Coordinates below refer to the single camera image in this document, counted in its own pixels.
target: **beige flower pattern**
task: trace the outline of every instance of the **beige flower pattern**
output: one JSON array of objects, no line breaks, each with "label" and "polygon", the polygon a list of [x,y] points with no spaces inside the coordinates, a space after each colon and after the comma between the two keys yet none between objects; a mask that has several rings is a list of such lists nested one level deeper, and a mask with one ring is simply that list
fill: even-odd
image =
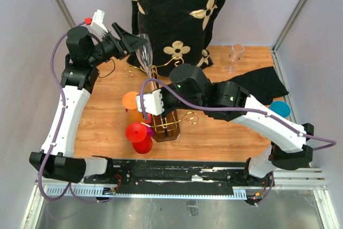
[{"label": "beige flower pattern", "polygon": [[182,41],[177,40],[171,44],[171,47],[165,47],[163,51],[172,57],[182,57],[184,54],[187,54],[189,51],[191,51],[191,48],[184,46]]},{"label": "beige flower pattern", "polygon": [[138,11],[141,12],[142,14],[145,14],[145,12],[144,12],[143,8],[141,8],[141,5],[140,5],[140,3],[138,2],[138,0],[132,0],[132,1],[137,2]]},{"label": "beige flower pattern", "polygon": [[208,65],[208,58],[210,57],[208,55],[208,51],[206,49],[203,49],[202,55],[203,55],[203,57],[202,57],[202,59],[200,59],[199,63],[197,64],[197,67],[202,66],[203,63]]},{"label": "beige flower pattern", "polygon": [[214,0],[208,0],[206,4],[206,9],[200,9],[191,12],[189,15],[197,18],[197,19],[203,19],[203,30],[206,28],[206,25],[211,17],[211,14],[213,13],[213,10],[215,8],[218,8],[217,5],[214,4]]}]

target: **champagne flute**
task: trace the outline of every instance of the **champagne flute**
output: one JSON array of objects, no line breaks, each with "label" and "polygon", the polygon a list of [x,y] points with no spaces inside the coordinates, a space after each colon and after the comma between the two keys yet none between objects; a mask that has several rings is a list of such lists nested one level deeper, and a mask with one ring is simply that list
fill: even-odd
[{"label": "champagne flute", "polygon": [[[152,47],[148,34],[138,34],[140,38],[146,39],[147,43],[136,49],[137,59],[148,75],[148,78],[152,78]],[[156,87],[153,82],[150,82],[151,90],[155,90]]]}]

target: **black fabric with floral pattern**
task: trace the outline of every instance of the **black fabric with floral pattern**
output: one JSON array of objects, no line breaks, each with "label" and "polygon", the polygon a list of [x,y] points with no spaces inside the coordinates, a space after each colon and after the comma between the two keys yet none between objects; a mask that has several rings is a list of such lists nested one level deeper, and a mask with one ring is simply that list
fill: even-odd
[{"label": "black fabric with floral pattern", "polygon": [[[132,32],[149,35],[153,64],[172,57],[206,68],[213,64],[206,49],[212,40],[213,23],[226,0],[131,0]],[[135,54],[128,63],[139,67]],[[174,62],[158,73],[169,76]]]}]

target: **blue cup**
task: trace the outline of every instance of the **blue cup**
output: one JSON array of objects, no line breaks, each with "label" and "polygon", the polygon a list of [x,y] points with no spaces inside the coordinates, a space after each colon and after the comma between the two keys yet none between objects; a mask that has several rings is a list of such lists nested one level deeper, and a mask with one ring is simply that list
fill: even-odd
[{"label": "blue cup", "polygon": [[283,102],[283,101],[274,101],[269,109],[271,111],[274,111],[275,113],[277,113],[278,115],[287,118],[290,115],[290,107],[287,103]]}]

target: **red connector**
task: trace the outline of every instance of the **red connector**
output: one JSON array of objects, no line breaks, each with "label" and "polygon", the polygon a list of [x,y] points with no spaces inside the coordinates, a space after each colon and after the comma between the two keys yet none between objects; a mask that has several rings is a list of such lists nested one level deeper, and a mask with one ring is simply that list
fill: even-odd
[{"label": "red connector", "polygon": [[85,23],[86,23],[86,25],[90,25],[92,23],[92,18],[90,18],[90,17],[85,18]]}]

